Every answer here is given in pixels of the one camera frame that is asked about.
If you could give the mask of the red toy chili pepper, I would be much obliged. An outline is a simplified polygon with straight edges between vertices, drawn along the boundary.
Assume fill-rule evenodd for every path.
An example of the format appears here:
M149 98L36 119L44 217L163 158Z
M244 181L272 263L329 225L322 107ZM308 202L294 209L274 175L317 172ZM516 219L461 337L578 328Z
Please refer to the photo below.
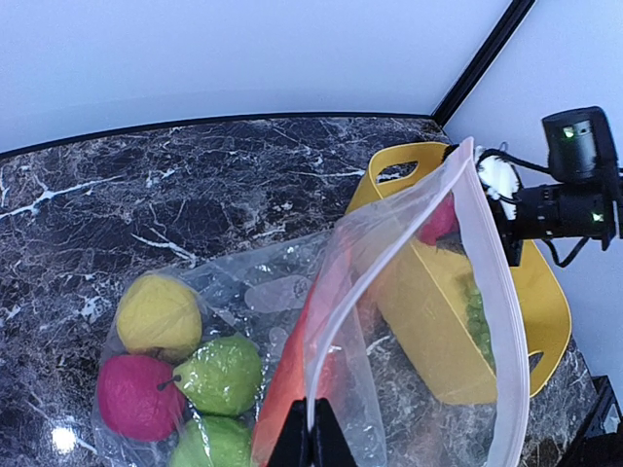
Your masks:
M314 401L326 398L334 410L344 399L347 375L345 348L334 345L326 355L316 395L306 396L306 356L316 352L318 339L306 341L306 332L324 327L338 299L339 288L350 283L351 254L348 249L329 252L324 256L323 272L311 286L303 308L290 337L285 343L281 359L268 389L259 419L252 436L252 460L259 466L268 461L279 431L291 404L307 399L307 421L310 432L310 465L312 465L311 431Z

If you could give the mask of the red toy tomato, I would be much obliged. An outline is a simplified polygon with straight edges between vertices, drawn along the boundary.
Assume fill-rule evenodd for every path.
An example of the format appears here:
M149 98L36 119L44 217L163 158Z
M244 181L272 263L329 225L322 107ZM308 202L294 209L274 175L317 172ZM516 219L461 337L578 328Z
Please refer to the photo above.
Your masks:
M449 193L420 228L418 240L426 245L435 246L442 237L458 232L459 223L455 212L454 195Z

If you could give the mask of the green toy pear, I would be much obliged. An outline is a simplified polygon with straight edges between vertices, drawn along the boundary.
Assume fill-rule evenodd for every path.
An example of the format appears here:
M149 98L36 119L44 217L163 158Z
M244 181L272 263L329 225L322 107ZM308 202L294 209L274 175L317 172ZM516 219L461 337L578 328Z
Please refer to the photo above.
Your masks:
M157 389L175 386L199 412L235 417L252 408L262 380L255 345L230 336L201 345Z

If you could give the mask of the clear zip top bag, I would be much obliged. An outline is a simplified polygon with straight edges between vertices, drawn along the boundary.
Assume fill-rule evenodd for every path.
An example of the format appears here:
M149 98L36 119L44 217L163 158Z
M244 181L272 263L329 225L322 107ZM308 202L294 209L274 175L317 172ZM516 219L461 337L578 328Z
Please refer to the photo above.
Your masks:
M472 139L465 139L453 151L439 143L382 150L371 159L348 215L331 231L222 256L193 269L152 269L138 276L170 276L196 293L202 314L198 348L230 336L255 345L263 375L255 403L239 416L223 416L251 431L250 466L259 466L252 460L253 430L285 343L323 272L324 256L342 249L351 254L350 283L339 288L325 326L306 332L306 341L318 339L316 352L306 356L306 396L316 395L327 352L341 344L348 379L343 402L333 411L357 466L518 464L530 405L527 338L476 169L476 147ZM461 241L482 295L495 359L496 399L488 404L454 405L436 399L368 295L449 193L454 195L459 232L438 241ZM116 314L100 370L118 355L146 355L174 369L198 349L176 362L131 354L118 336ZM207 415L222 416L199 412L185 397L180 424L168 438L139 442L105 425L95 390L96 449L108 466L169 466L184 425Z

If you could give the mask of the pink red toy fruit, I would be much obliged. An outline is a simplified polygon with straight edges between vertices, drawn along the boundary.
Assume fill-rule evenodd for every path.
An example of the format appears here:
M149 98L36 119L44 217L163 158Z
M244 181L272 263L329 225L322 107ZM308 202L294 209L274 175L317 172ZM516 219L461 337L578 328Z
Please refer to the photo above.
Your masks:
M173 367L146 355L118 355L102 366L96 387L105 425L139 442L159 442L180 424L185 397L173 383Z

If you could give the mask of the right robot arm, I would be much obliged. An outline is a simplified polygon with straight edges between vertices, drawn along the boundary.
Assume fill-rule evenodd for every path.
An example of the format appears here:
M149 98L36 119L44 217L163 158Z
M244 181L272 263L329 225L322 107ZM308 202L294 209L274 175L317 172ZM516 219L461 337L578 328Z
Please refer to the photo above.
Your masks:
M541 123L547 164L491 148L476 156L476 168L508 264L520 265L525 241L541 240L565 268L589 241L607 249L622 235L622 169L601 107L555 113Z

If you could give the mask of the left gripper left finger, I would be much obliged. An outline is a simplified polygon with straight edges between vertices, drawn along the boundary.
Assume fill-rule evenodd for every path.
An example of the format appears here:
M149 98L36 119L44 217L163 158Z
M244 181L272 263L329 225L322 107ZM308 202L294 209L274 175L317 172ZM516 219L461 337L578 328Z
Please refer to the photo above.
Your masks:
M279 431L267 467L307 467L310 465L310 432L307 399L294 401Z

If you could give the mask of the yellow plastic basket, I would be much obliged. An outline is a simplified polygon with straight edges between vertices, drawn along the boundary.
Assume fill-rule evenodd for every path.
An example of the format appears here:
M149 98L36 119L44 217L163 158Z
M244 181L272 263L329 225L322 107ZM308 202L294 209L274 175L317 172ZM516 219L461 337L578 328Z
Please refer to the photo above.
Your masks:
M417 233L368 295L436 399L454 405L488 404L496 399L495 372L467 330L465 288L474 280L461 247L461 241L429 246L418 240ZM527 353L540 357L530 375L530 394L536 395L566 353L570 311L533 241L524 242L521 264L510 272Z

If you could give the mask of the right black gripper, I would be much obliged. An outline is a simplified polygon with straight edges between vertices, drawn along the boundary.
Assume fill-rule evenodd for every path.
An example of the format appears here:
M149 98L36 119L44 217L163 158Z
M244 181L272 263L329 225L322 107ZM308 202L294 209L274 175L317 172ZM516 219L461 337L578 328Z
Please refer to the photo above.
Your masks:
M516 195L511 198L503 195L498 199L489 198L489 207L509 267L518 267L521 264L524 241L516 236L514 226L517 206L521 203Z

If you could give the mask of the yellow toy lemon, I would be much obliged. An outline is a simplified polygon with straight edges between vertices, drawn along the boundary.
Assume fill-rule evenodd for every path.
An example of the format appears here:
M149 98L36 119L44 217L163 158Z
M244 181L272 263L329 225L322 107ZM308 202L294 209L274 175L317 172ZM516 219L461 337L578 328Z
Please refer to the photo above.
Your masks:
M142 275L132 282L118 304L116 329L131 354L181 361L198 348L202 339L197 295L170 276Z

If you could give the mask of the green toy grapes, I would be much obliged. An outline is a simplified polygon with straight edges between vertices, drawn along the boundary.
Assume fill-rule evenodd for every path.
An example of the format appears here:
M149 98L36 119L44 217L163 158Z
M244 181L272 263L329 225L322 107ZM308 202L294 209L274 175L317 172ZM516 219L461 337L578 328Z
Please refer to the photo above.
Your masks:
M491 344L491 332L484 313L482 295L475 283L465 288L467 330L478 347L481 355L495 372L495 359Z

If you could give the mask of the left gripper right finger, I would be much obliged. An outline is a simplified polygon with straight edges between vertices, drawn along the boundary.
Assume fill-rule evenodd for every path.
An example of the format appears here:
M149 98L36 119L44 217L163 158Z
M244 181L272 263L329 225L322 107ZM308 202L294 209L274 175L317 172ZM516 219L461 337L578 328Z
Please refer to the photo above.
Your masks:
M357 466L337 417L326 398L314 401L311 465L314 467Z

